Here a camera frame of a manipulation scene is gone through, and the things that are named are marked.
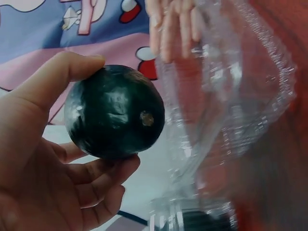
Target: clear plastic wrap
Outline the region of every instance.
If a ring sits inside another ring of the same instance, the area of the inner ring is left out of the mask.
[[[165,87],[173,169],[169,191],[153,201],[151,225],[177,219],[176,226],[160,225],[158,230],[184,230],[174,212],[175,208],[183,212],[186,200],[234,212],[227,199],[220,204],[198,195],[194,184],[198,167],[214,167],[243,155],[295,97],[295,66],[289,53],[245,0],[195,2],[202,39],[192,58],[182,59],[176,49],[173,63],[156,59]],[[207,208],[191,206],[208,213]]]

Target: finger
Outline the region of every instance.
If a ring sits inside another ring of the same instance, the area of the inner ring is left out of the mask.
[[[50,141],[48,142],[59,160],[64,164],[68,164],[74,160],[87,156],[87,154],[81,151],[73,142],[60,145]]]
[[[109,172],[117,162],[97,159],[86,164],[67,165],[67,174],[74,184],[88,184]]]
[[[11,91],[12,96],[49,111],[69,82],[91,76],[103,67],[104,62],[101,56],[58,53],[21,86]]]
[[[190,11],[180,14],[180,33],[182,39],[182,56],[188,58],[191,54],[192,47],[192,30],[191,30],[191,13]]]
[[[161,36],[160,52],[163,61],[166,63],[172,62],[173,59],[173,43],[178,30],[178,24],[179,21],[175,12],[175,3],[172,2],[164,19]]]
[[[192,22],[192,39],[195,42],[199,42],[201,40],[201,32],[198,25],[199,19],[200,18],[198,9],[194,7],[191,12],[191,22]]]
[[[111,171],[101,175],[95,181],[76,186],[81,208],[98,204],[106,192],[113,186],[124,183],[138,168],[140,159],[136,156],[116,165]]]
[[[155,56],[159,54],[160,36],[160,28],[152,25],[152,19],[150,19],[150,48]]]
[[[163,21],[163,12],[161,7],[161,0],[146,0],[146,11],[152,21],[154,27],[160,27]]]
[[[175,4],[175,12],[179,15],[182,11],[182,1],[183,0],[174,0],[174,4]]]
[[[117,185],[111,188],[105,199],[94,207],[81,210],[83,219],[83,231],[89,231],[100,227],[114,217],[122,204],[125,188]]]
[[[194,8],[194,0],[182,1],[182,12],[190,12]]]
[[[161,6],[162,8],[167,11],[169,6],[170,6],[170,3],[172,2],[172,0],[161,0]]]

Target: black cable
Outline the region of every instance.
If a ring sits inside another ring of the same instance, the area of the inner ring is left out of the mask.
[[[132,214],[127,213],[127,212],[123,212],[121,210],[119,210],[117,214],[120,215],[120,216],[123,216],[123,217],[125,217],[129,220],[133,220],[133,221],[135,221],[135,222],[137,222],[141,225],[148,226],[148,221],[145,220],[145,219],[142,219],[138,216],[132,215]]]

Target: hand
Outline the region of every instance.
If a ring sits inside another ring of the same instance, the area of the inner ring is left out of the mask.
[[[181,54],[188,58],[193,42],[201,38],[194,0],[146,0],[146,10],[150,17],[152,53],[160,53],[166,63],[172,62],[177,49],[176,38],[181,37]]]
[[[49,109],[68,83],[103,65],[100,56],[62,52],[0,98],[0,230],[88,231],[118,212],[121,184],[138,168],[137,156],[68,164],[85,154],[73,143],[42,138]]]

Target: dark green fruit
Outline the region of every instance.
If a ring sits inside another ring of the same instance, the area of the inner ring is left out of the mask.
[[[153,83],[122,65],[106,65],[77,82],[64,106],[72,141],[99,158],[125,158],[150,148],[165,123],[165,109]]]

